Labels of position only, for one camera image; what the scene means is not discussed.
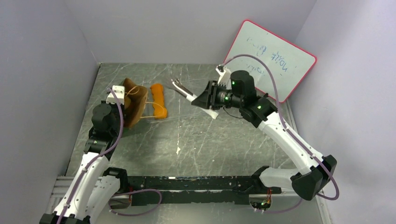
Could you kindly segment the silver metal tongs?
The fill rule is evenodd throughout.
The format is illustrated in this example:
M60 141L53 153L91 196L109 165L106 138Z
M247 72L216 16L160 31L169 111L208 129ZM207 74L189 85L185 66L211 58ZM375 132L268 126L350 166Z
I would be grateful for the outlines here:
M186 98L190 103L192 103L193 100L195 100L197 98L197 95L195 95L190 90L188 90L186 87L184 87L179 79L171 78L170 82L171 82L171 88L174 91L178 92L180 95L182 95L184 98ZM204 108L200 108L200 110L204 111L212 119L216 119L219 115L219 113L214 110L204 109Z

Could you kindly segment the orange fake bread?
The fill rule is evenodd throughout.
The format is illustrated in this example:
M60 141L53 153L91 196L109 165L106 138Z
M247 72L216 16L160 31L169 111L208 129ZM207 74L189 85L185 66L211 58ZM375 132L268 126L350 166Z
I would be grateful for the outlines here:
M164 87L160 83L151 85L150 91L152 94L153 116L155 119L167 118L168 111L165 107Z

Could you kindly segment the green paper bag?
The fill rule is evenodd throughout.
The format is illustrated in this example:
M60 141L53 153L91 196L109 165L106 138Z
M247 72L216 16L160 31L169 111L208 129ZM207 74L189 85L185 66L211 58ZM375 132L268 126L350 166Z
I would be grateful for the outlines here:
M125 87L123 127L132 128L141 119L151 118L150 115L144 114L146 104L148 104L148 89L137 85L130 78L125 78L122 86Z

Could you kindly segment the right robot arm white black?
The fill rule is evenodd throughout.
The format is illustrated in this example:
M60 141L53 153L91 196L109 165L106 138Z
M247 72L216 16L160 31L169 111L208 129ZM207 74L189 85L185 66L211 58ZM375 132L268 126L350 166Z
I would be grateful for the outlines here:
M313 149L281 117L266 96L258 96L254 78L245 70L230 74L230 86L209 81L205 90L191 102L206 110L237 108L247 122L269 136L291 159L295 169L263 168L252 180L252 188L264 193L268 188L292 189L304 200L319 195L331 181L336 159Z

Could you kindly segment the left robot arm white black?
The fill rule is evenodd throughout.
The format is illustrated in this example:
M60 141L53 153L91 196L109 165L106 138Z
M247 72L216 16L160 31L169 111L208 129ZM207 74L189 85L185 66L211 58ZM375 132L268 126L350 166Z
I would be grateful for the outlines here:
M41 224L94 224L114 194L129 189L127 172L108 163L123 131L123 105L102 102L92 112L92 128L70 187Z

